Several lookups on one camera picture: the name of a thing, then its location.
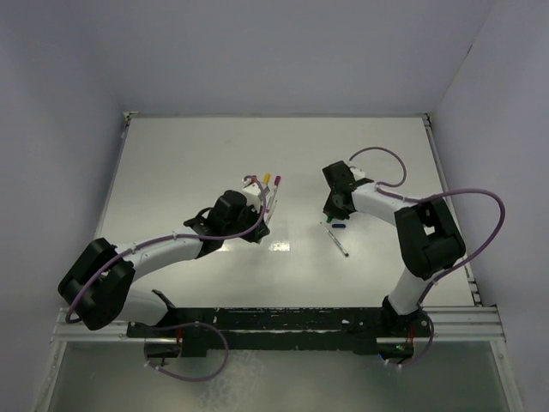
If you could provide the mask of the white pen blue end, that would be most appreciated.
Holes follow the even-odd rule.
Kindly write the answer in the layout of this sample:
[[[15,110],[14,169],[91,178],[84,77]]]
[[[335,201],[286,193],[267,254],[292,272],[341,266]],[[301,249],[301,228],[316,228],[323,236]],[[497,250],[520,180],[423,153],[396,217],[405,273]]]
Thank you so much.
[[[341,252],[341,254],[345,258],[348,258],[349,257],[349,252],[343,246],[343,244],[337,239],[337,237],[333,234],[333,232],[328,228],[328,226],[323,222],[320,222],[320,226],[325,230],[325,232],[330,237],[330,239],[334,242],[335,246],[338,248],[338,250]]]

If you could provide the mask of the white pen yellow end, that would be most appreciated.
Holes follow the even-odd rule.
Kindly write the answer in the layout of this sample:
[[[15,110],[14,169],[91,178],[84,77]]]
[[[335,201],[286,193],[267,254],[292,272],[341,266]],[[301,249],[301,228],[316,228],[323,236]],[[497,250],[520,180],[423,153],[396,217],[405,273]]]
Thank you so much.
[[[269,188],[269,181],[265,181],[264,180],[264,177],[263,177],[263,180],[262,180],[262,189],[263,189],[263,192],[266,193],[266,194],[269,194],[270,193],[270,188]]]

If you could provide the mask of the white pen purple end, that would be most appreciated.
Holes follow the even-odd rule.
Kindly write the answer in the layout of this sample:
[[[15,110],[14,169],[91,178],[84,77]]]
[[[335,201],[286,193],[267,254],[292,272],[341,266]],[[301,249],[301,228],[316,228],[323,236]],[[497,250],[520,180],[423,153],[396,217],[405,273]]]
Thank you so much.
[[[272,190],[271,196],[270,196],[269,201],[268,201],[268,206],[267,206],[267,212],[268,212],[268,213],[270,213],[271,209],[272,209],[272,208],[274,207],[274,205],[275,205],[275,199],[276,199],[276,194],[277,194],[279,185],[280,185],[280,184],[275,185],[275,182],[274,182],[273,190]]]

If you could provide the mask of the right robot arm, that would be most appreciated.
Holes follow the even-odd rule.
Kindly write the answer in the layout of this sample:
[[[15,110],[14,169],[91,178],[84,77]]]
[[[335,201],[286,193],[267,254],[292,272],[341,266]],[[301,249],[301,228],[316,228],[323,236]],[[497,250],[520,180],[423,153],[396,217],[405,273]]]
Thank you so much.
[[[327,217],[342,221],[353,213],[372,215],[395,227],[404,270],[383,300],[381,323],[391,336],[400,336],[419,312],[420,296],[428,282],[450,269],[466,247],[443,199],[418,203],[381,193],[373,180],[357,178],[344,161],[323,169],[329,195],[323,206]]]

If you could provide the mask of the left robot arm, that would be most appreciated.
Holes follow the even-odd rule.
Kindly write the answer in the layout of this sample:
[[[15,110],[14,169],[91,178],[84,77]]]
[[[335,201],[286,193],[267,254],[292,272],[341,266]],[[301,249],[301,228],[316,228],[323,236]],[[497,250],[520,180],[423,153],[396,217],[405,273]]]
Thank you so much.
[[[203,258],[229,239],[261,242],[270,233],[267,212],[268,200],[252,187],[229,190],[214,206],[158,238],[128,245],[93,240],[57,288],[69,306],[66,323],[99,330],[124,320],[144,324],[156,336],[170,335],[183,320],[179,309],[161,291],[134,291],[132,284],[172,264]]]

